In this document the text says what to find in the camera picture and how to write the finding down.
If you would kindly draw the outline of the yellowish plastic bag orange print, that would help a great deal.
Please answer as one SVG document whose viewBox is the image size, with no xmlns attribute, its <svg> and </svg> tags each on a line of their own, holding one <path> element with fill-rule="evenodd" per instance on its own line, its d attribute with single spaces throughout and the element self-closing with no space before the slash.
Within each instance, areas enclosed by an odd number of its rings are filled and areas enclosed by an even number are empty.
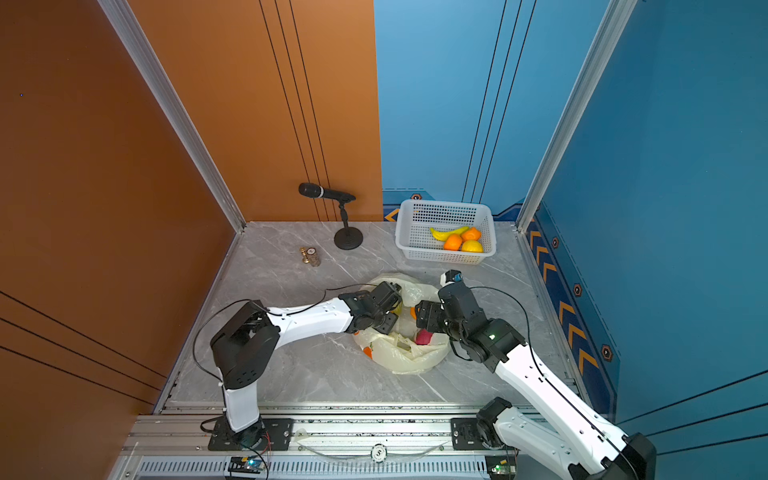
<svg viewBox="0 0 768 480">
<path fill-rule="evenodd" d="M 422 300 L 438 301 L 438 289 L 419 283 L 403 273 L 381 274 L 370 281 L 378 285 L 383 281 L 401 287 L 402 303 L 396 308 L 398 320 L 389 334 L 373 328 L 354 334 L 355 343 L 375 363 L 394 374 L 420 374 L 438 365 L 449 353 L 449 337 L 434 333 L 430 345 L 419 346 L 414 337 L 419 330 L 411 310 Z"/>
</svg>

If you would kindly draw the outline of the yellow lemon fruit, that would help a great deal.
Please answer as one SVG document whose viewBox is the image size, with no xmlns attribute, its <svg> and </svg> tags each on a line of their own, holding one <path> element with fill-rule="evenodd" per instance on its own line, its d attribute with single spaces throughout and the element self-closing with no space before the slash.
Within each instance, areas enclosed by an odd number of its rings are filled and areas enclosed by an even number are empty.
<svg viewBox="0 0 768 480">
<path fill-rule="evenodd" d="M 462 252 L 483 253 L 484 247 L 478 240 L 466 240 L 461 245 Z"/>
</svg>

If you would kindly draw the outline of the orange fruit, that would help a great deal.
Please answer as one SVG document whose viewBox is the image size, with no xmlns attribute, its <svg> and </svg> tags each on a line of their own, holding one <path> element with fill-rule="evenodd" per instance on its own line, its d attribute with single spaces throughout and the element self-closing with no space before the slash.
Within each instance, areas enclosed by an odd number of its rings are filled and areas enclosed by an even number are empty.
<svg viewBox="0 0 768 480">
<path fill-rule="evenodd" d="M 475 227 L 471 227 L 461 234 L 464 242 L 479 241 L 482 238 L 482 232 Z"/>
<path fill-rule="evenodd" d="M 460 234 L 451 234 L 445 239 L 443 249 L 448 251 L 460 251 L 462 244 L 463 238 Z"/>
</svg>

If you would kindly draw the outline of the pink dragon fruit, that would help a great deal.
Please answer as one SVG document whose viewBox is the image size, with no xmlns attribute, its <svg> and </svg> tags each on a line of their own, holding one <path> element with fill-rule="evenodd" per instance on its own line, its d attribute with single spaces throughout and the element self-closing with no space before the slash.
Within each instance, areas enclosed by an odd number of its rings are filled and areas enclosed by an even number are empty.
<svg viewBox="0 0 768 480">
<path fill-rule="evenodd" d="M 429 332 L 426 329 L 419 329 L 414 337 L 414 343 L 419 346 L 430 345 L 432 338 L 432 332 Z"/>
</svg>

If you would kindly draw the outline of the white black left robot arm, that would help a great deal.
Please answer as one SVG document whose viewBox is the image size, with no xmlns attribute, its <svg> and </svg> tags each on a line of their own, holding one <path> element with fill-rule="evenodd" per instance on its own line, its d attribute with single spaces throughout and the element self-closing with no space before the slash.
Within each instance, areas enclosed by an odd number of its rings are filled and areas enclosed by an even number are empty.
<svg viewBox="0 0 768 480">
<path fill-rule="evenodd" d="M 258 380 L 275 350 L 310 337 L 355 334 L 373 328 L 389 333 L 402 303 L 401 287 L 383 281 L 372 289 L 291 308 L 268 308 L 248 300 L 210 340 L 220 374 L 229 428 L 240 433 L 259 423 Z"/>
</svg>

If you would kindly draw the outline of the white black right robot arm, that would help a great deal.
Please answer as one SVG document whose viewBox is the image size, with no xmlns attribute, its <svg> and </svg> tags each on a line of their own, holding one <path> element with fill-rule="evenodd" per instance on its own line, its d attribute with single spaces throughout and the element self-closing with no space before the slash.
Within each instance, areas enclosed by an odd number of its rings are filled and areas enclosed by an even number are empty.
<svg viewBox="0 0 768 480">
<path fill-rule="evenodd" d="M 497 397 L 477 414 L 477 429 L 488 447 L 514 447 L 562 479 L 654 478 L 655 446 L 593 410 L 510 323 L 488 318 L 459 271 L 442 275 L 438 297 L 415 307 L 418 326 L 459 343 L 466 359 L 511 385 L 547 422 L 541 426 Z"/>
</svg>

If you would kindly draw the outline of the yellow banana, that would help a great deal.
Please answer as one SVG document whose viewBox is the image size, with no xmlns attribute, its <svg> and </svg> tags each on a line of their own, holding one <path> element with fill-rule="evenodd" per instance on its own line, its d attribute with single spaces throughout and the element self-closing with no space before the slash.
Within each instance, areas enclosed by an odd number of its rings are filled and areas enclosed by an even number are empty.
<svg viewBox="0 0 768 480">
<path fill-rule="evenodd" d="M 430 233 L 431 233 L 432 237 L 435 240 L 444 242 L 445 239 L 449 235 L 451 235 L 451 234 L 460 234 L 461 235 L 464 231 L 466 231 L 468 229 L 469 229 L 468 226 L 463 226 L 463 227 L 460 227 L 460 228 L 457 228 L 457 229 L 454 229 L 454 230 L 451 230 L 451 231 L 439 231 L 439 230 L 437 230 L 435 228 L 430 228 Z"/>
</svg>

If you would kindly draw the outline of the gold chess king piece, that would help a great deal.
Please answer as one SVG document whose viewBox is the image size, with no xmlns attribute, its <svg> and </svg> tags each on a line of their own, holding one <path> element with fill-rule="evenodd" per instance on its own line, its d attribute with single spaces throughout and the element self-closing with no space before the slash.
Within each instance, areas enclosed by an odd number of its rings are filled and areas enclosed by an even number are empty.
<svg viewBox="0 0 768 480">
<path fill-rule="evenodd" d="M 302 262 L 305 264 L 310 264 L 310 260 L 307 254 L 307 248 L 306 247 L 300 247 L 299 249 L 301 255 L 302 255 Z"/>
</svg>

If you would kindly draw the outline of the white perforated plastic basket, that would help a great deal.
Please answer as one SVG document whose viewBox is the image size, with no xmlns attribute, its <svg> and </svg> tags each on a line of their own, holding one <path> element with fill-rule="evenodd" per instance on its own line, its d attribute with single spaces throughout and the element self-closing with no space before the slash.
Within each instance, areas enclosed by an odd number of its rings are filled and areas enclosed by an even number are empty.
<svg viewBox="0 0 768 480">
<path fill-rule="evenodd" d="M 476 265 L 496 253 L 491 211 L 474 203 L 406 200 L 395 242 L 406 258 L 419 261 Z"/>
</svg>

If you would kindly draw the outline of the black microphone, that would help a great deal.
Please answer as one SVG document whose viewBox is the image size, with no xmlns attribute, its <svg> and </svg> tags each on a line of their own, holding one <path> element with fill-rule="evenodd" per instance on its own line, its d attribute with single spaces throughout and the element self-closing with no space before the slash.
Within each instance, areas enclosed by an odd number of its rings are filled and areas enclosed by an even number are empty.
<svg viewBox="0 0 768 480">
<path fill-rule="evenodd" d="M 314 183 L 301 183 L 298 191 L 302 196 L 312 199 L 328 199 L 339 202 L 340 204 L 350 203 L 356 200 L 356 197 L 350 193 L 323 188 Z"/>
</svg>

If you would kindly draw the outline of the green circuit board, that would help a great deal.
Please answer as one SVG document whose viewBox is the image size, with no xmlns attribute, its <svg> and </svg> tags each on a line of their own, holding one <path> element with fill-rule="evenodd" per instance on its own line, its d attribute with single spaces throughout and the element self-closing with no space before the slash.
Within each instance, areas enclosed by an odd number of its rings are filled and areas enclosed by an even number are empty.
<svg viewBox="0 0 768 480">
<path fill-rule="evenodd" d="M 517 466 L 513 458 L 485 456 L 486 471 L 490 480 L 514 480 Z"/>
<path fill-rule="evenodd" d="M 227 466 L 230 477 L 264 478 L 269 476 L 269 467 L 258 456 L 233 456 Z"/>
</svg>

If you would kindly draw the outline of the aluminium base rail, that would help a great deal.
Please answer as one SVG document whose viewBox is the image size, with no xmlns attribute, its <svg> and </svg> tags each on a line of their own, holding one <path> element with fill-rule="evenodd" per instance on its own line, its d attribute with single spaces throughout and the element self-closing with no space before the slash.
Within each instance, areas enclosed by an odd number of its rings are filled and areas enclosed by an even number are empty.
<svg viewBox="0 0 768 480">
<path fill-rule="evenodd" d="M 478 406 L 451 403 L 267 403 L 268 437 L 252 449 L 213 434 L 223 408 L 179 403 L 139 417 L 112 479 L 264 479 L 227 474 L 233 456 L 258 456 L 266 479 L 489 479 L 485 456 L 513 458 L 515 479 L 554 473 L 514 447 L 472 437 Z"/>
</svg>

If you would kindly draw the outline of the aluminium corner frame post right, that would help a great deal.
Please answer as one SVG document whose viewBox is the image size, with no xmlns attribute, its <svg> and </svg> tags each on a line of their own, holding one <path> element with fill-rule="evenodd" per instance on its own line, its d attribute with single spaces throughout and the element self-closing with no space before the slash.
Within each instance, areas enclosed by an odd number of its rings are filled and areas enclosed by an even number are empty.
<svg viewBox="0 0 768 480">
<path fill-rule="evenodd" d="M 608 3 L 516 220 L 520 234 L 524 234 L 532 222 L 637 3 L 637 0 Z"/>
</svg>

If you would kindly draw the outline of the aluminium corner frame post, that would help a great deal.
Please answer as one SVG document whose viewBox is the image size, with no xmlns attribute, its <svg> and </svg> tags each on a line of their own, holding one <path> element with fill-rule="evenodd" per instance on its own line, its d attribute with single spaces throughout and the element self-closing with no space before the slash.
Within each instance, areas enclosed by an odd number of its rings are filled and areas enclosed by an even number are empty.
<svg viewBox="0 0 768 480">
<path fill-rule="evenodd" d="M 637 0 L 608 3 L 516 220 L 520 234 L 524 234 L 532 222 L 637 3 Z"/>
<path fill-rule="evenodd" d="M 246 227 L 244 215 L 131 6 L 124 0 L 99 0 L 98 4 L 226 219 L 236 233 L 242 233 Z"/>
</svg>

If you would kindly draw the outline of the aluminium corner frame post left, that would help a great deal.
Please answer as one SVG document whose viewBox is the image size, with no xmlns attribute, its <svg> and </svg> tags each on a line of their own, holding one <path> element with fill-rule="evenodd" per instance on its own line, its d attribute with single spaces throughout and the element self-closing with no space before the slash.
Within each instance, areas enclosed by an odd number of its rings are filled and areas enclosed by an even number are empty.
<svg viewBox="0 0 768 480">
<path fill-rule="evenodd" d="M 246 227 L 244 215 L 131 6 L 124 0 L 99 0 L 98 4 L 226 219 L 236 233 L 242 233 Z"/>
</svg>

